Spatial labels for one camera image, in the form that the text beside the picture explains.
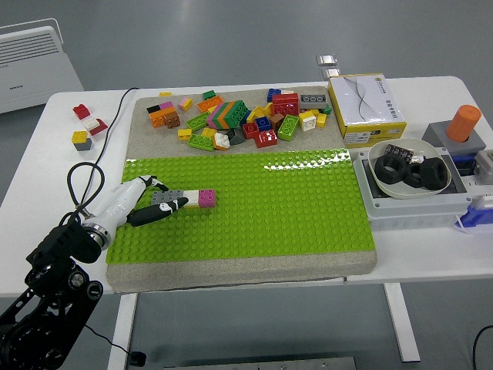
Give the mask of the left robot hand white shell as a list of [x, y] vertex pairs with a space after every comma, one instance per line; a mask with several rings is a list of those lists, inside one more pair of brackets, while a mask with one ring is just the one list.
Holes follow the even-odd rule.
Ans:
[[94, 216], [88, 218], [86, 222], [97, 224], [107, 231], [115, 230], [125, 223], [138, 227], [162, 220], [188, 203], [187, 197], [179, 197], [170, 202], [134, 210], [137, 202], [148, 187], [168, 190], [168, 187], [158, 181], [156, 176], [145, 175], [137, 177], [113, 189], [106, 200], [100, 204]]

